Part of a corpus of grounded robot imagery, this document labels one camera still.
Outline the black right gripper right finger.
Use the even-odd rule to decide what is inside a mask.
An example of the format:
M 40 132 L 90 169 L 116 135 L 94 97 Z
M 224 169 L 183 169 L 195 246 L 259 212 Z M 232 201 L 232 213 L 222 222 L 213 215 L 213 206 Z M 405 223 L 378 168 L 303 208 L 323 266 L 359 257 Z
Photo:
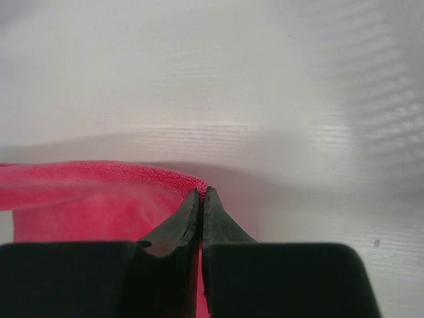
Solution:
M 209 187 L 202 275 L 212 317 L 379 317 L 364 264 L 338 243 L 260 243 Z

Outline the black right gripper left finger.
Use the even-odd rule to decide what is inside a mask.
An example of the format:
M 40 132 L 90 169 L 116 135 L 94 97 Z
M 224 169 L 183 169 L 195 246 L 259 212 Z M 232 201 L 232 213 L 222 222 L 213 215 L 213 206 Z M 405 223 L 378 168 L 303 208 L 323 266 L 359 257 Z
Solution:
M 200 198 L 137 241 L 1 247 L 2 317 L 194 317 Z

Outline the pink microfiber towel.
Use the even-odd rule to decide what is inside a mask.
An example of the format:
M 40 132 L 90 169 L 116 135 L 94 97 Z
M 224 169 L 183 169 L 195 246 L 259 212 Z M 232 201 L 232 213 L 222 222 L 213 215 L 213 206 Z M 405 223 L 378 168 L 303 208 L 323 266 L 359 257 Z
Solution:
M 13 216 L 13 242 L 137 241 L 207 184 L 185 174 L 111 161 L 1 166 L 1 209 Z M 196 314 L 205 304 L 198 300 Z

